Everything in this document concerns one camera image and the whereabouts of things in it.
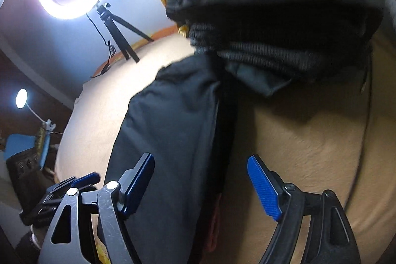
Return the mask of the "left forearm with bracelets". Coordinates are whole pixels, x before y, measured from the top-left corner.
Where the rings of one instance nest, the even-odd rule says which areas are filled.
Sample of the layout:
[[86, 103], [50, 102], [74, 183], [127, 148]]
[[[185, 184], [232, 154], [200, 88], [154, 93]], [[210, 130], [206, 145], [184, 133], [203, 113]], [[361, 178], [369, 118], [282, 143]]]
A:
[[30, 226], [29, 231], [22, 236], [15, 249], [23, 263], [36, 264], [46, 237], [48, 227]]

